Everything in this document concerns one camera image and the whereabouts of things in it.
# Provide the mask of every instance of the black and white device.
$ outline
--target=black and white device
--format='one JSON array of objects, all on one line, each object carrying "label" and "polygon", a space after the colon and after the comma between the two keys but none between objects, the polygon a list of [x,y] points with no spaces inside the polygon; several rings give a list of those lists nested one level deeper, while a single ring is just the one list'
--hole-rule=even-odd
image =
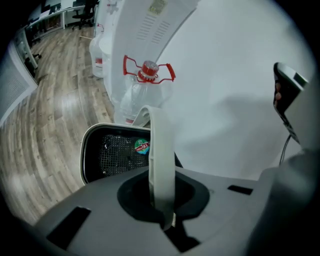
[{"label": "black and white device", "polygon": [[[285,116],[285,111],[299,95],[299,93],[304,90],[304,87],[308,83],[308,81],[291,67],[281,62],[277,62],[274,64],[273,72],[275,81],[273,98],[274,108],[283,120],[283,123],[288,129],[292,138],[294,138],[294,140],[299,143],[295,131],[293,130],[291,124]],[[281,94],[281,99],[279,100],[276,100],[277,93]]]}]

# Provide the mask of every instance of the office chair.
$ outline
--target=office chair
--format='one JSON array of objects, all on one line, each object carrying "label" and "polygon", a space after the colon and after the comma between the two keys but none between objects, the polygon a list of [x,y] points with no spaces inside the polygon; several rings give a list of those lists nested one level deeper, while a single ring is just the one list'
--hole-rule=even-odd
[{"label": "office chair", "polygon": [[93,24],[91,23],[90,19],[94,16],[95,14],[95,11],[94,11],[94,8],[95,8],[95,5],[96,5],[96,1],[95,0],[86,0],[85,2],[85,6],[84,6],[84,9],[83,9],[83,13],[82,14],[79,14],[79,10],[76,10],[76,15],[72,16],[72,18],[74,19],[80,19],[80,22],[77,24],[77,25],[74,25],[72,27],[72,30],[74,30],[74,28],[76,26],[79,26],[79,30],[81,29],[81,27],[85,24],[88,24],[90,27],[93,26]]}]

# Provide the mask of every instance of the green and red sticker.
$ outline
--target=green and red sticker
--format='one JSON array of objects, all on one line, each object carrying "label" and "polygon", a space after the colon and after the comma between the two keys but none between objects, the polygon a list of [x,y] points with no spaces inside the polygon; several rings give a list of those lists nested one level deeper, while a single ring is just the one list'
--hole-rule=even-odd
[{"label": "green and red sticker", "polygon": [[145,155],[149,151],[149,142],[144,138],[140,138],[135,142],[134,149],[139,154]]}]

